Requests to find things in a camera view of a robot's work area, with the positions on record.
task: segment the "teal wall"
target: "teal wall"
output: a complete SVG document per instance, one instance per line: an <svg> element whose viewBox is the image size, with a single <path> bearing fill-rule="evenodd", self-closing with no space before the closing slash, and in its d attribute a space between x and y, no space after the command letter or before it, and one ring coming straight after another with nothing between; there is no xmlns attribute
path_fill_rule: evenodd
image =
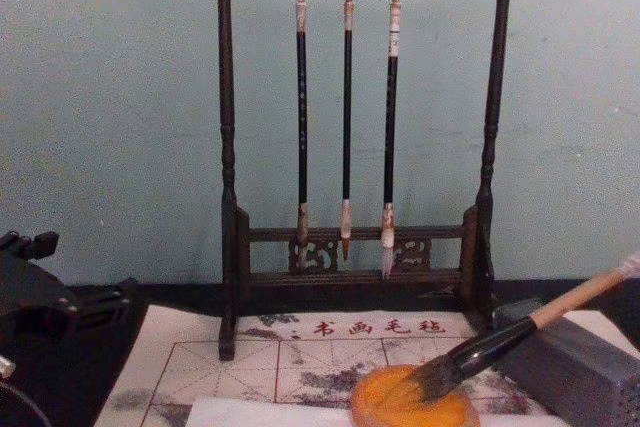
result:
<svg viewBox="0 0 640 427"><path fill-rule="evenodd" d="M311 220L337 225L342 1L309 4ZM354 222L382 207L388 3L355 0ZM459 223L479 180L494 0L402 0L396 222ZM295 0L233 0L237 192L296 219ZM56 230L72 284L219 281L215 0L0 0L0 228ZM581 277L640 246L640 0L512 0L498 278ZM451 244L436 261L455 263ZM284 246L256 246L257 270ZM352 264L379 263L375 243Z"/></svg>

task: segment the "calligraphy brush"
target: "calligraphy brush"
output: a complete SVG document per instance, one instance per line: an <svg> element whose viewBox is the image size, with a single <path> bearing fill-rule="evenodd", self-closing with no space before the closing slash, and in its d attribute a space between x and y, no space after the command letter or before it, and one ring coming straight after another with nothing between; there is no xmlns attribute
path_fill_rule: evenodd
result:
<svg viewBox="0 0 640 427"><path fill-rule="evenodd" d="M387 405L435 401L463 380L491 366L520 341L625 279L640 278L640 251L608 273L599 274L529 316L497 332L479 335L418 367L384 400Z"/></svg>
<svg viewBox="0 0 640 427"><path fill-rule="evenodd" d="M382 212L382 278L393 268L393 144L396 123L396 85L398 78L398 43L400 36L400 0L391 0L389 28L389 61L387 67L387 117L384 146L384 210Z"/></svg>
<svg viewBox="0 0 640 427"><path fill-rule="evenodd" d="M349 199L349 181L351 176L351 41L353 31L353 0L344 0L344 121L342 150L342 218L340 219L340 237L342 238L342 256L349 258L349 240L351 239L351 201Z"/></svg>
<svg viewBox="0 0 640 427"><path fill-rule="evenodd" d="M309 211L307 206L307 2L296 2L298 57L298 268L303 269L307 257Z"/></svg>

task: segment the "wooden brush handle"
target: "wooden brush handle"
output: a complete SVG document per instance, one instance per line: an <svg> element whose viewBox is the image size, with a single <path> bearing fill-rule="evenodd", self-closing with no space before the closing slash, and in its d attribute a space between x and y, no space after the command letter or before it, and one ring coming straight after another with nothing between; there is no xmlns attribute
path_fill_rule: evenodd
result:
<svg viewBox="0 0 640 427"><path fill-rule="evenodd" d="M542 329L570 310L580 307L598 294L618 285L623 280L624 276L618 270L596 275L575 289L540 307L529 317L535 322L538 329Z"/></svg>

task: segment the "black table surface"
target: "black table surface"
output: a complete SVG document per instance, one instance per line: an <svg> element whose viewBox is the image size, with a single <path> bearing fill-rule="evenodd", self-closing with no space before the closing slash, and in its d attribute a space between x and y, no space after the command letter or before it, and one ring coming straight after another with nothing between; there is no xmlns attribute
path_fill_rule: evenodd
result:
<svg viewBox="0 0 640 427"><path fill-rule="evenodd" d="M498 304L537 297L547 302L566 292L580 280L497 281ZM77 294L97 287L79 287ZM331 310L449 310L447 300L417 291L387 292L384 297L364 295L345 288L330 298L283 292L276 298L257 292L247 314ZM597 309L611 319L636 346L640 346L640 282L627 281L599 296L585 308ZM51 419L54 427L90 427L113 388L135 342L148 303L168 305L194 312L221 315L220 285L143 285L134 299L127 322L119 327L85 332L58 343L20 337L2 347L2 355L18 368L10 383L30 395ZM0 427L38 426L16 402L0 396Z"/></svg>

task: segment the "wooden post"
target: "wooden post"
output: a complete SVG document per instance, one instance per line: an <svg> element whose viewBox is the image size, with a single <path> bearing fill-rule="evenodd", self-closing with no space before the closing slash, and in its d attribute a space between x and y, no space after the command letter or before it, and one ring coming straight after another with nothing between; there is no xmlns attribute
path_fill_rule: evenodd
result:
<svg viewBox="0 0 640 427"><path fill-rule="evenodd" d="M493 195L491 179L495 161L496 137L500 119L500 98L502 95L502 77L504 72L505 45L507 40L507 18L509 0L497 0L496 17L493 29L493 46L491 50L491 68L489 71L489 88L487 92L487 108L484 119L484 148L482 150L482 169L480 189L476 196L478 206L478 232L475 262L475 305L480 312L488 314L491 310L493 283L493 267L489 238L491 219L493 217Z"/></svg>
<svg viewBox="0 0 640 427"><path fill-rule="evenodd" d="M225 311L220 325L220 360L233 360L238 320L237 200L234 190L235 115L233 104L233 48L231 0L218 0L218 55L220 77L220 133L222 134L222 282Z"/></svg>

